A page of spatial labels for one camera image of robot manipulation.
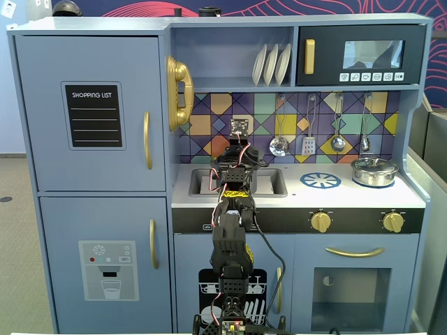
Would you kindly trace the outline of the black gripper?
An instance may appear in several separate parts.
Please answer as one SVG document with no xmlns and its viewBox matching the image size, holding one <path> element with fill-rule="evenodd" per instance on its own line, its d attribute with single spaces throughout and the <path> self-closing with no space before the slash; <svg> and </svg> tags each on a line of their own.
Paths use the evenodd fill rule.
<svg viewBox="0 0 447 335">
<path fill-rule="evenodd" d="M 231 167 L 245 167 L 248 170 L 266 168 L 269 166 L 264 160 L 264 151 L 256 149 L 249 143 L 246 145 L 229 145 L 223 153 L 212 160 L 212 167 L 217 172 L 223 172 Z"/>
</svg>

